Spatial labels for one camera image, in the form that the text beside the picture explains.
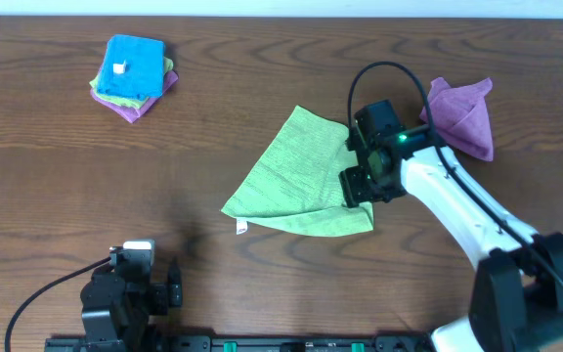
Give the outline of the green microfiber cloth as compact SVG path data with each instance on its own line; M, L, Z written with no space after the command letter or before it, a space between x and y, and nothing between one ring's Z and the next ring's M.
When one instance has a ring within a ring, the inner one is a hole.
M308 237L370 232L372 205L349 207L339 173L358 164L345 125L300 106L263 152L222 212L238 222Z

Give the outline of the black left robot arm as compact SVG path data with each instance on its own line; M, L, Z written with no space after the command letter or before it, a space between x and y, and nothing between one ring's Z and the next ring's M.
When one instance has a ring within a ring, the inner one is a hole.
M88 351L160 352L171 349L170 339L150 323L182 305L182 275L172 260L166 280L151 281L148 254L118 254L108 267L96 270L80 293L83 347Z

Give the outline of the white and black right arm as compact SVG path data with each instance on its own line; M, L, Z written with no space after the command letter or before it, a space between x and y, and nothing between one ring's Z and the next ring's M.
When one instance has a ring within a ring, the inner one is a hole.
M339 175L351 207L411 195L466 254L465 317L430 333L436 351L539 351L563 339L563 234L543 236L490 196L428 127L352 127L356 166Z

